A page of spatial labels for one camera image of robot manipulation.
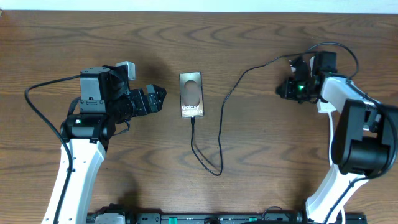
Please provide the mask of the white power strip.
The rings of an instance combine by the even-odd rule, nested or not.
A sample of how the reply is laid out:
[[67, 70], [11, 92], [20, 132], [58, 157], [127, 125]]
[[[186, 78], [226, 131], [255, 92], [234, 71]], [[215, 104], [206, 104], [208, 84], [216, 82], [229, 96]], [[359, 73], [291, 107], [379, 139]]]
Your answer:
[[321, 114], [332, 114], [332, 112], [336, 111], [336, 108], [330, 103], [324, 103], [322, 101], [317, 101], [317, 109]]

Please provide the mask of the Galaxy smartphone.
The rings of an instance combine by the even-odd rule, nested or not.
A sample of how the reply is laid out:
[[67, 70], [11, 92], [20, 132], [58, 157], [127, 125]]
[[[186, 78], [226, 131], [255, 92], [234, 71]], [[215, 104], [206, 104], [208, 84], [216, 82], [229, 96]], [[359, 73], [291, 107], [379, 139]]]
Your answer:
[[187, 72], [179, 75], [181, 117], [203, 117], [203, 85], [201, 72]]

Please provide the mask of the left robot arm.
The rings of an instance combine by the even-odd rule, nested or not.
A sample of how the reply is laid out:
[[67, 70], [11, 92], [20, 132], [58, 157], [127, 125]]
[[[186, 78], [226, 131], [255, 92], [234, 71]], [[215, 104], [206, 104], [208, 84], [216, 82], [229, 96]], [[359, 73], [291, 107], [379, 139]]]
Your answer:
[[116, 125], [159, 112], [166, 90], [157, 85], [132, 90], [135, 65], [86, 68], [80, 72], [81, 95], [61, 125], [60, 167], [43, 223], [84, 223], [99, 168]]

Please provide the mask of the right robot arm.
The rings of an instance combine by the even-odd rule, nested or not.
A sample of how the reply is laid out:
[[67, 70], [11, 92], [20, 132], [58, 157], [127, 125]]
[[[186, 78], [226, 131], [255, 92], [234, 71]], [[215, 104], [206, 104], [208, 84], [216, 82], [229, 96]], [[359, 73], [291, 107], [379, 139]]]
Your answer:
[[334, 223], [361, 186], [385, 175], [397, 159], [397, 107], [384, 105], [361, 91], [336, 69], [336, 53], [312, 52], [306, 62], [295, 54], [293, 75], [276, 88], [286, 100], [327, 104], [340, 114], [330, 144], [331, 167], [305, 202], [313, 223]]

